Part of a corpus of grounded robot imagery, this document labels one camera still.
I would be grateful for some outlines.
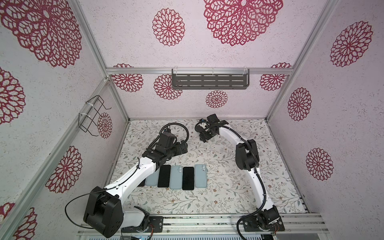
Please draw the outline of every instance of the black bracket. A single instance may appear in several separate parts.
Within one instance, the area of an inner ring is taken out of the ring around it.
[[[257,151],[256,142],[253,139],[247,140],[247,142],[251,146],[257,162],[255,162],[255,159],[253,158],[250,152],[246,152],[246,150],[249,151],[249,149],[245,143],[239,143],[236,145],[235,160],[238,168],[240,168],[241,170],[246,169],[248,171],[251,171],[252,168],[259,166],[260,159],[259,159],[259,152]]]
[[[149,217],[149,223],[148,227],[142,231],[139,227],[124,227],[121,229],[121,232],[124,233],[150,233],[152,231],[152,224],[155,228],[153,229],[153,232],[162,232],[163,231],[163,220],[164,217],[156,216],[156,217]]]
[[[283,221],[275,205],[243,220],[246,232],[281,232],[285,231]]]

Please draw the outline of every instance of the floral tablecloth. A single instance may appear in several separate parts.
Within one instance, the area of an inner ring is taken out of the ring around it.
[[[269,196],[280,213],[303,213],[292,180],[281,160],[264,120],[227,120],[241,135],[257,142],[260,170]],[[173,157],[166,164],[194,166],[206,164],[208,186],[193,191],[169,188],[137,187],[123,208],[141,206],[151,214],[229,214],[249,213],[256,209],[255,198],[247,177],[235,163],[235,148],[220,135],[208,142],[199,140],[194,130],[197,120],[134,120],[131,121],[111,182],[118,179],[141,157],[145,148],[170,122],[184,124],[189,132],[188,153]],[[171,127],[178,141],[185,131]]]

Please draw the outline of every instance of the black motor housing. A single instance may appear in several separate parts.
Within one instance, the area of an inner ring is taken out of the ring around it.
[[[124,219],[121,201],[101,187],[95,187],[89,195],[84,213],[84,222],[93,227],[104,237],[113,236],[120,228]]]

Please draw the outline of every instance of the red flower pattern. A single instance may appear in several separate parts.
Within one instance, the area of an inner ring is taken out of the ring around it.
[[[165,46],[174,46],[184,37],[185,28],[180,14],[173,9],[163,8],[158,11],[152,21],[156,39]]]
[[[50,192],[68,191],[79,179],[83,167],[82,161],[79,150],[70,146],[45,186]]]
[[[323,149],[312,149],[307,155],[306,163],[309,173],[317,180],[327,180],[333,173],[331,156]]]
[[[178,98],[183,90],[175,90],[172,87],[172,76],[169,74],[158,76],[153,83],[157,95],[164,99]]]
[[[289,116],[295,121],[303,120],[311,109],[311,95],[305,88],[293,91],[288,101]]]
[[[132,66],[124,63],[119,63],[115,68],[132,68]],[[143,87],[143,78],[141,74],[114,74],[111,76],[113,82],[127,92],[136,92]]]
[[[0,16],[38,60],[66,68],[79,58],[79,25],[66,0],[0,0]]]
[[[24,106],[23,87],[9,72],[0,68],[0,125],[18,118]]]
[[[97,129],[102,138],[108,138],[112,133],[112,120],[108,113],[102,113],[97,121]]]
[[[272,68],[290,68],[292,67],[289,63],[278,63],[272,65]],[[268,91],[274,91],[279,89],[283,84],[287,75],[285,74],[263,74],[260,78],[260,86]]]
[[[204,0],[207,28],[221,43],[244,45],[265,33],[283,0]]]
[[[224,91],[214,90],[205,98],[205,102],[211,108],[219,108],[227,103],[228,96]]]
[[[37,227],[36,217],[35,208],[31,207],[28,215],[24,217],[21,225],[13,235],[13,240],[31,240],[35,235],[35,229]]]
[[[359,21],[349,25],[336,37],[331,48],[331,61],[338,67],[348,66],[359,59],[372,41],[372,26]]]
[[[15,203],[7,202],[6,204],[0,207],[0,223],[3,222],[3,220],[6,218],[9,211],[13,208],[14,205]]]

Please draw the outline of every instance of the zip tie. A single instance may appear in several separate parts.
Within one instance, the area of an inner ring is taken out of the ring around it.
[[[81,115],[87,115],[89,118],[91,118],[90,115],[86,114],[86,113],[80,113]]]

